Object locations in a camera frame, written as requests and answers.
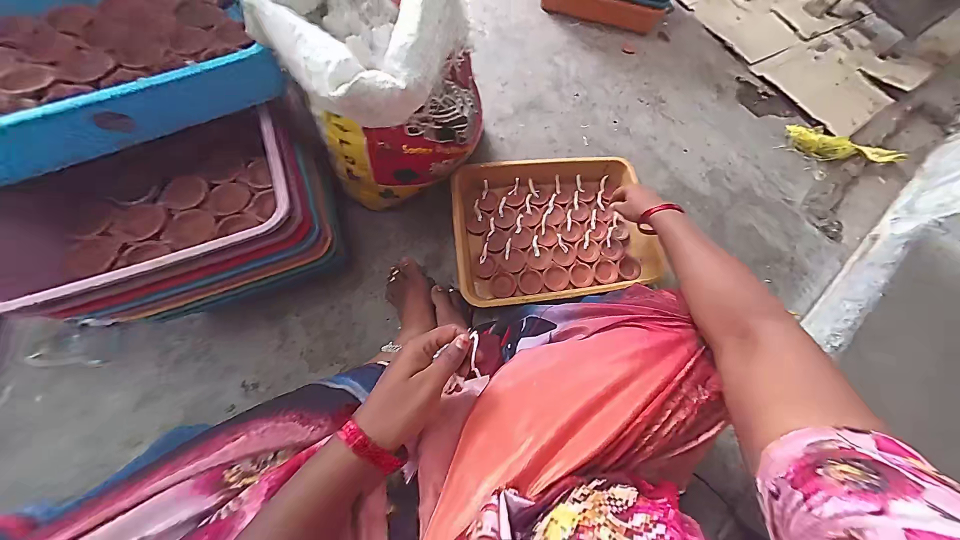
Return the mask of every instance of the plastic tray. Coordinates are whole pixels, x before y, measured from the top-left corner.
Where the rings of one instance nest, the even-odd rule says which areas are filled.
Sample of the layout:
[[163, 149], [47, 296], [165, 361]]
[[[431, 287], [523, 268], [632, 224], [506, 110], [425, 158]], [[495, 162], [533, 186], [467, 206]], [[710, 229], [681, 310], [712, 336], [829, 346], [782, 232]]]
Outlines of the plastic tray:
[[629, 282], [568, 288], [557, 292], [541, 292], [511, 298], [494, 298], [487, 291], [487, 282], [473, 276], [474, 258], [480, 256], [483, 240], [467, 231], [466, 218], [472, 212], [473, 201], [483, 191], [487, 179], [491, 191], [502, 196], [514, 185], [514, 178], [533, 178], [534, 184], [554, 190], [554, 175], [561, 176], [566, 184], [576, 175], [594, 180], [610, 175], [607, 187], [613, 189], [624, 184], [638, 184], [634, 167], [623, 158], [571, 158], [557, 160], [498, 161], [465, 165], [453, 173], [451, 193], [453, 197], [453, 236], [457, 250], [457, 277], [461, 292], [467, 302], [477, 307], [512, 306], [531, 302], [547, 302], [561, 298], [573, 298], [588, 294], [601, 294], [628, 287], [634, 283], [658, 281], [666, 272], [663, 249], [656, 236], [641, 233], [634, 227], [631, 231], [627, 255], [640, 261], [640, 277]]
[[[0, 0], [0, 16], [35, 15], [75, 3], [77, 0]], [[228, 13], [242, 18], [238, 6]], [[0, 115], [0, 185], [248, 109], [283, 90], [283, 74], [273, 54], [254, 43], [153, 77]]]
[[48, 288], [46, 290], [21, 296], [7, 302], [2, 302], [0, 303], [0, 313], [33, 306], [39, 303], [50, 302], [52, 300], [73, 296], [112, 283], [128, 280], [134, 276], [142, 275], [148, 272], [154, 272], [160, 268], [184, 260], [204, 256], [215, 250], [220, 250], [228, 246], [250, 240], [276, 229], [276, 227], [278, 227], [285, 220], [289, 213], [290, 194], [287, 190], [287, 182], [284, 176], [283, 163], [276, 144], [276, 132], [274, 129], [273, 120], [271, 119], [270, 114], [268, 114], [263, 107], [257, 108], [257, 114], [259, 116], [260, 131], [263, 138], [264, 149], [267, 155], [267, 162], [274, 181], [274, 194], [276, 196], [276, 210], [270, 219], [245, 231], [224, 236], [222, 238], [216, 238], [203, 244], [176, 251], [167, 256], [105, 272], [103, 274], [83, 280]]

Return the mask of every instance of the terracotta pot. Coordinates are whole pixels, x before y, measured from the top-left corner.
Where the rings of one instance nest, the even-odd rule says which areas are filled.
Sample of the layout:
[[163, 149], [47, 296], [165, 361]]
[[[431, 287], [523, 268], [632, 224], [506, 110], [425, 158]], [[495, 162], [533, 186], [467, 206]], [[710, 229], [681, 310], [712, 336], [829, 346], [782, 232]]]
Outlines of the terracotta pot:
[[553, 261], [561, 266], [569, 266], [577, 260], [577, 248], [572, 244], [566, 246], [566, 251], [560, 246], [553, 248]]
[[204, 201], [209, 191], [206, 181], [199, 176], [178, 176], [163, 188], [157, 202], [171, 210], [192, 209]]
[[600, 244], [596, 242], [590, 242], [585, 248], [583, 242], [578, 242], [577, 258], [583, 262], [593, 264], [597, 259], [600, 258]]
[[607, 247], [607, 242], [600, 242], [600, 257], [607, 258], [609, 260], [621, 260], [623, 258], [626, 249], [623, 247], [623, 242], [617, 240], [616, 238], [610, 239], [610, 247]]
[[593, 278], [606, 285], [619, 280], [620, 273], [615, 262], [601, 258], [593, 264]]
[[57, 78], [67, 83], [92, 83], [107, 75], [116, 62], [96, 49], [74, 49], [58, 62]]
[[272, 189], [260, 191], [253, 194], [250, 205], [247, 206], [247, 212], [253, 214], [260, 222], [267, 221], [276, 212], [276, 196]]
[[95, 14], [93, 8], [84, 4], [68, 4], [53, 8], [47, 12], [45, 18], [47, 24], [54, 27], [57, 32], [82, 36], [84, 27], [93, 20]]
[[543, 210], [540, 209], [540, 207], [531, 206], [530, 211], [532, 213], [527, 213], [526, 205], [518, 210], [518, 212], [520, 212], [520, 225], [532, 229], [540, 224], [540, 219], [543, 217]]
[[141, 203], [116, 212], [110, 232], [124, 240], [135, 242], [159, 233], [166, 222], [166, 209]]
[[55, 79], [52, 68], [35, 63], [23, 63], [0, 77], [0, 93], [24, 97], [43, 90]]
[[487, 256], [487, 260], [480, 262], [480, 258], [477, 258], [473, 262], [473, 275], [481, 280], [487, 280], [496, 273], [496, 262], [493, 261], [492, 256]]
[[487, 240], [487, 251], [490, 253], [498, 253], [503, 251], [503, 248], [507, 247], [507, 239], [510, 236], [506, 231], [497, 229], [493, 234], [490, 235]]
[[533, 248], [527, 250], [527, 266], [534, 270], [546, 270], [553, 264], [553, 250], [540, 248], [540, 256], [534, 253]]
[[63, 260], [64, 273], [73, 279], [103, 274], [117, 259], [122, 242], [111, 236], [94, 236], [71, 246]]
[[543, 284], [554, 292], [564, 290], [570, 284], [570, 271], [554, 264], [543, 272]]
[[154, 258], [170, 255], [173, 252], [174, 250], [164, 242], [156, 240], [137, 242], [123, 252], [117, 266], [131, 266]]
[[217, 233], [216, 236], [221, 238], [223, 236], [230, 236], [234, 233], [239, 233], [247, 229], [252, 229], [260, 224], [260, 220], [253, 214], [247, 212], [240, 212], [233, 215], [229, 215], [224, 219], [220, 220], [220, 223], [217, 224]]
[[543, 275], [537, 270], [527, 268], [516, 277], [516, 286], [523, 294], [538, 294], [543, 290]]
[[632, 257], [624, 257], [618, 265], [620, 277], [624, 281], [632, 281], [640, 277], [640, 261]]
[[250, 189], [245, 185], [227, 182], [210, 190], [204, 207], [214, 215], [228, 215], [245, 208], [251, 197]]
[[253, 189], [266, 189], [274, 186], [274, 177], [270, 174], [270, 166], [264, 158], [257, 158], [247, 167], [244, 177], [247, 185]]
[[510, 248], [509, 256], [506, 251], [496, 254], [496, 264], [505, 272], [510, 272], [511, 274], [515, 274], [520, 270], [523, 270], [523, 267], [526, 266], [526, 263], [526, 255], [517, 248]]
[[490, 292], [496, 298], [510, 298], [516, 292], [516, 279], [512, 274], [499, 272], [490, 279]]
[[593, 284], [593, 268], [578, 262], [570, 268], [570, 282], [577, 288], [589, 287]]
[[500, 215], [499, 209], [494, 210], [492, 215], [493, 224], [498, 228], [509, 230], [511, 227], [516, 227], [516, 209], [505, 206], [503, 215]]
[[206, 210], [190, 209], [177, 212], [163, 230], [162, 239], [174, 248], [181, 250], [203, 244], [216, 233], [216, 221], [213, 214]]

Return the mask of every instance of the red bangle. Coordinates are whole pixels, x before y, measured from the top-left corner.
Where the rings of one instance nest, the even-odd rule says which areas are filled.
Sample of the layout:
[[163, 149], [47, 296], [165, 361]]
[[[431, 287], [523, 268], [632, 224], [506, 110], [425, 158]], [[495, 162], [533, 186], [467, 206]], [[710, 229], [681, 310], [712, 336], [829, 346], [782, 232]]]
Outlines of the red bangle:
[[390, 451], [371, 441], [352, 418], [337, 431], [337, 436], [354, 454], [375, 466], [384, 475], [391, 474], [406, 462], [405, 459], [390, 454]]
[[643, 213], [640, 215], [640, 222], [636, 224], [636, 227], [637, 227], [638, 229], [640, 229], [640, 232], [641, 232], [641, 233], [644, 233], [644, 234], [656, 234], [656, 233], [657, 233], [656, 231], [654, 231], [654, 228], [653, 228], [653, 227], [650, 227], [649, 229], [646, 229], [646, 228], [644, 228], [644, 227], [642, 227], [642, 226], [643, 226], [643, 225], [650, 225], [650, 217], [651, 217], [652, 215], [654, 215], [655, 213], [657, 213], [657, 212], [659, 212], [659, 211], [662, 211], [662, 210], [676, 210], [676, 211], [678, 211], [679, 213], [686, 213], [686, 212], [684, 211], [683, 207], [681, 207], [680, 205], [675, 205], [675, 204], [673, 204], [673, 203], [663, 203], [662, 205], [656, 205], [655, 207], [652, 207], [652, 208], [650, 208], [650, 209], [647, 209], [647, 211], [643, 212]]

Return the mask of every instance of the clay diya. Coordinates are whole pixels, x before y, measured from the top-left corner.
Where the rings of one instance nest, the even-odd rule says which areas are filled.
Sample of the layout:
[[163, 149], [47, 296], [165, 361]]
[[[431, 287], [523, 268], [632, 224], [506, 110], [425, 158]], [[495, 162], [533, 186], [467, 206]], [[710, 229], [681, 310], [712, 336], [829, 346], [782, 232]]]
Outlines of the clay diya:
[[244, 209], [251, 197], [250, 189], [245, 185], [227, 182], [210, 190], [204, 207], [214, 215], [228, 215]]
[[159, 205], [141, 203], [116, 212], [110, 232], [124, 240], [146, 240], [163, 229], [167, 210]]
[[52, 68], [35, 63], [21, 63], [0, 77], [0, 93], [22, 97], [43, 90], [55, 80]]
[[516, 286], [523, 294], [537, 294], [543, 290], [543, 275], [532, 268], [527, 268], [516, 277]]
[[156, 240], [147, 240], [145, 242], [135, 243], [131, 247], [127, 248], [123, 252], [123, 255], [120, 256], [120, 261], [117, 263], [117, 265], [130, 266], [132, 264], [139, 264], [154, 258], [170, 255], [171, 253], [173, 253], [173, 250], [170, 249], [170, 246], [167, 244]]
[[190, 209], [178, 212], [163, 230], [162, 239], [175, 250], [202, 244], [216, 233], [213, 214], [206, 210]]
[[250, 205], [247, 206], [247, 212], [253, 214], [261, 222], [267, 221], [276, 211], [276, 196], [272, 189], [260, 191], [253, 195]]
[[640, 277], [640, 261], [632, 257], [624, 257], [617, 264], [617, 271], [624, 281], [632, 281]]
[[216, 236], [218, 238], [230, 236], [231, 234], [239, 233], [241, 231], [256, 227], [259, 224], [260, 220], [251, 213], [236, 213], [220, 220], [220, 223], [217, 224]]
[[96, 12], [93, 8], [84, 4], [70, 4], [53, 8], [46, 14], [47, 24], [54, 27], [57, 32], [69, 34], [71, 36], [80, 36], [84, 27], [93, 20]]
[[43, 99], [40, 100], [40, 103], [46, 104], [52, 101], [66, 99], [68, 97], [73, 97], [80, 94], [86, 94], [95, 89], [96, 88], [93, 86], [87, 85], [65, 85], [63, 83], [55, 83], [43, 91]]
[[543, 284], [554, 292], [564, 290], [570, 284], [570, 271], [554, 264], [543, 271]]
[[608, 285], [620, 279], [620, 272], [615, 262], [601, 258], [593, 264], [593, 278]]
[[516, 292], [516, 279], [512, 274], [498, 272], [490, 279], [490, 292], [496, 298], [510, 298]]
[[570, 268], [570, 282], [577, 288], [589, 287], [593, 284], [593, 268], [582, 262]]
[[111, 236], [81, 240], [67, 250], [64, 271], [73, 279], [88, 278], [109, 270], [120, 253], [122, 242]]
[[204, 201], [209, 190], [204, 179], [199, 176], [178, 176], [163, 188], [157, 201], [171, 210], [192, 209]]
[[593, 264], [600, 258], [600, 244], [590, 242], [589, 238], [584, 238], [583, 242], [577, 243], [577, 258], [583, 262]]

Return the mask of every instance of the woman's foot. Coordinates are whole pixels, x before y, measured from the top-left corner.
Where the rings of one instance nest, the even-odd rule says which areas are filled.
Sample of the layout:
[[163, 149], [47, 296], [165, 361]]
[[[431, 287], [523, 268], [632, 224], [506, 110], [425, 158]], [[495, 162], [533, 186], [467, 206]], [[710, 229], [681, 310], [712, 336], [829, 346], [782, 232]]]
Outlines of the woman's foot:
[[404, 257], [390, 269], [387, 301], [394, 305], [400, 317], [400, 332], [394, 339], [397, 345], [437, 328], [430, 281], [415, 260]]

